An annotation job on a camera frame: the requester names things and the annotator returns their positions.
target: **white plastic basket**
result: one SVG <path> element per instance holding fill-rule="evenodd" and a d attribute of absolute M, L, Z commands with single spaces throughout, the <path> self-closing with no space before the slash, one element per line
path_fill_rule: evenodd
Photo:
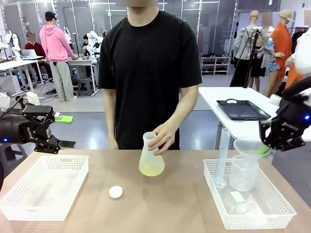
<path fill-rule="evenodd" d="M 203 161 L 204 176 L 225 229 L 285 229 L 297 213 L 261 169 L 258 171 L 253 189 L 239 192 L 245 201 L 240 202 L 233 198 L 231 192 L 237 191 L 228 182 L 231 161 L 232 159 L 227 159 L 226 162 L 227 187 L 223 189 L 216 188 L 213 182 L 217 160 Z"/>
<path fill-rule="evenodd" d="M 88 173 L 88 156 L 42 156 L 0 201 L 8 220 L 64 221 Z"/>

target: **white shoe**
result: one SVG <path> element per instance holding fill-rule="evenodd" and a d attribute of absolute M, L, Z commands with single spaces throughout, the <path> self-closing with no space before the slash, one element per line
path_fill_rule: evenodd
<path fill-rule="evenodd" d="M 72 100 L 68 100 L 68 102 L 74 101 L 74 100 L 76 100 L 76 99 L 77 99 L 77 97 L 75 96 Z"/>

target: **man's left hand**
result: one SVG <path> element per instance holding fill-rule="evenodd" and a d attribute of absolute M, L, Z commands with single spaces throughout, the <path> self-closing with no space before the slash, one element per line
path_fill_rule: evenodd
<path fill-rule="evenodd" d="M 148 144 L 148 150 L 154 150 L 157 147 L 163 145 L 162 149 L 157 151 L 155 155 L 161 155 L 169 149 L 169 147 L 175 142 L 176 128 L 170 122 L 165 122 L 164 124 L 157 127 L 153 132 L 156 134 L 155 139 Z"/>

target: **person in pink hoodie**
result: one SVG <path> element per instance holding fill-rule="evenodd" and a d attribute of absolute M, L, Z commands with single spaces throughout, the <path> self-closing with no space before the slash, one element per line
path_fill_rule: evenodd
<path fill-rule="evenodd" d="M 77 97 L 73 95 L 68 53 L 72 60 L 75 60 L 75 56 L 64 32 L 56 25 L 56 14 L 47 11 L 45 13 L 45 19 L 47 24 L 40 31 L 40 39 L 43 50 L 50 62 L 58 98 L 60 101 L 76 100 Z"/>

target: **white label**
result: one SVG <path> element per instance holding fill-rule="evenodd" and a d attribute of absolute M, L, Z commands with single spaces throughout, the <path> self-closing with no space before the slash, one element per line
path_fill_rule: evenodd
<path fill-rule="evenodd" d="M 245 199 L 244 197 L 241 195 L 240 192 L 238 191 L 235 191 L 235 192 L 230 192 L 231 196 L 233 197 L 233 199 L 236 201 L 236 202 L 245 202 Z"/>

